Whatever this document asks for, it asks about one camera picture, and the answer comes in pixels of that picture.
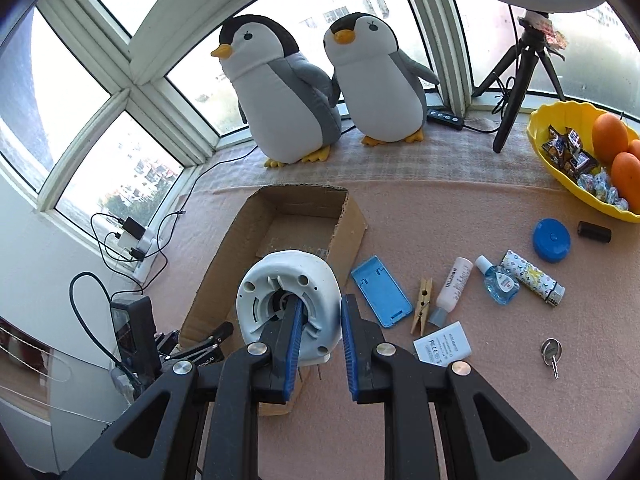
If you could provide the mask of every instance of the white fan housing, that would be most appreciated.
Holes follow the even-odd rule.
[[[298,298],[305,305],[299,366],[329,360],[340,339],[340,287],[331,267],[303,251],[271,253],[256,263],[242,279],[236,311],[246,344],[258,341],[265,323],[282,318]]]

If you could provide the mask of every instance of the blue liquid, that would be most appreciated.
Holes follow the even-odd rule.
[[[496,303],[506,305],[520,290],[520,283],[503,266],[490,267],[484,275],[484,286]]]

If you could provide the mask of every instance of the penguin plush toy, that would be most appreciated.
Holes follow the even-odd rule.
[[[300,54],[293,36],[265,16],[225,20],[220,60],[238,95],[240,115],[268,156],[267,168],[326,160],[340,138],[340,113],[329,106],[329,76]]]
[[[418,78],[438,77],[400,50],[393,30],[364,12],[347,14],[324,34],[324,50],[334,66],[331,103],[340,92],[363,144],[423,140],[427,102]]]

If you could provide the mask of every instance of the cardboard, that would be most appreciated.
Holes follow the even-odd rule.
[[[302,184],[261,187],[241,207],[213,256],[180,329],[181,346],[202,341],[225,320],[235,329],[222,345],[225,355],[244,346],[236,293],[246,272],[267,254],[290,249],[315,254],[329,264],[343,288],[366,228],[347,189]],[[304,380],[309,370],[301,372]],[[285,406],[264,404],[260,414],[289,413],[302,383],[299,377]]]

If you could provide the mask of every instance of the penguin beak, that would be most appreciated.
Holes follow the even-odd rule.
[[[348,29],[339,30],[334,34],[335,43],[340,43],[341,45],[350,44],[355,39],[356,33]]]
[[[234,50],[231,48],[231,45],[223,43],[216,50],[213,50],[211,55],[213,57],[219,57],[220,59],[226,59],[231,54],[233,54]]]

